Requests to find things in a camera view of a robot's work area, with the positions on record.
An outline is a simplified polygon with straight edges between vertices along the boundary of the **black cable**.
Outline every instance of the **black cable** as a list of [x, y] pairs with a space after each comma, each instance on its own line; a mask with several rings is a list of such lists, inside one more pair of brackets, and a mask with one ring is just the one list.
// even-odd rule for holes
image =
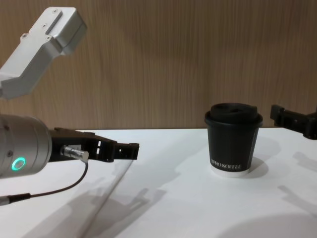
[[51, 195], [51, 194], [54, 194], [54, 193], [58, 193], [58, 192], [63, 192], [63, 191], [69, 190], [69, 189], [73, 188], [74, 186], [76, 186], [77, 184], [79, 184], [84, 179], [84, 177], [86, 176], [87, 170], [88, 170], [88, 163], [85, 163], [85, 170], [83, 172], [83, 175], [81, 175], [81, 177], [75, 183], [73, 183], [72, 185], [70, 185], [68, 187], [65, 187], [65, 188], [62, 188], [62, 189], [51, 191], [51, 192], [43, 192], [43, 193], [38, 193], [38, 194], [32, 194], [31, 198], [32, 197], [47, 196], [47, 195]]
[[33, 194], [33, 195], [31, 195], [29, 193], [23, 193], [23, 194], [17, 194], [17, 195], [2, 196], [2, 197], [0, 197], [0, 206], [7, 205], [7, 204], [10, 204], [12, 202], [18, 202], [18, 201], [30, 199], [33, 197], [47, 196], [47, 195], [51, 195], [54, 193], [63, 192], [63, 191], [66, 191], [68, 189], [71, 189], [74, 186], [76, 186], [77, 184], [79, 184], [84, 179], [87, 171], [88, 171], [88, 163], [85, 163], [85, 170], [84, 170], [83, 174], [81, 175], [81, 177], [72, 185], [65, 187], [65, 188], [62, 188], [62, 189], [58, 189], [58, 190], [51, 191], [51, 192], [43, 192], [43, 193]]

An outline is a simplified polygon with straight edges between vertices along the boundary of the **screw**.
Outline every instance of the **screw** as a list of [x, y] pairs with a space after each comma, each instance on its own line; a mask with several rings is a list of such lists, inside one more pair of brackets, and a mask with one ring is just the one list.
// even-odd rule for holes
[[8, 153], [6, 154], [7, 157], [11, 157], [13, 155], [12, 150], [9, 150]]

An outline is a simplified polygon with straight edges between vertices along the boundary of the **black lid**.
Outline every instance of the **black lid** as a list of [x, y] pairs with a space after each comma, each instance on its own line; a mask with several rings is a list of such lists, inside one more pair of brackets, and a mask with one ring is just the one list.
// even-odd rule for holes
[[241, 103], [221, 103], [211, 107], [210, 119], [229, 124], [249, 124], [258, 120], [258, 109]]

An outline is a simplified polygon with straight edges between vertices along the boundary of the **white table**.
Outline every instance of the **white table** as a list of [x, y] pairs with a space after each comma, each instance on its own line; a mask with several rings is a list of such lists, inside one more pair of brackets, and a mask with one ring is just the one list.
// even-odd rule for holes
[[317, 141], [260, 129], [251, 173], [223, 178], [211, 171], [205, 129], [129, 134], [138, 161], [84, 237], [317, 237]]
[[[317, 141], [260, 129], [251, 173], [223, 178], [211, 171], [205, 129], [98, 134], [140, 143], [138, 160], [90, 161], [76, 188], [0, 207], [1, 237], [317, 237]], [[82, 170], [51, 163], [37, 175], [0, 180], [0, 195], [64, 187]]]

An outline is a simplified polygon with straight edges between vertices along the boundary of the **black mechanical part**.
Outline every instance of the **black mechanical part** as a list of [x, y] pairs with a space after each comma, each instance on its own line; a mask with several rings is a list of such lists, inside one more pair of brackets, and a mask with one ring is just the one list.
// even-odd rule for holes
[[270, 118], [274, 125], [302, 133], [304, 137], [317, 140], [317, 111], [308, 115], [291, 112], [272, 105]]
[[63, 146], [79, 147], [88, 151], [90, 160], [111, 163], [114, 160], [136, 160], [139, 144], [122, 144], [91, 132], [79, 132], [63, 128], [50, 131], [52, 136], [52, 154], [49, 162], [72, 160], [60, 153]]

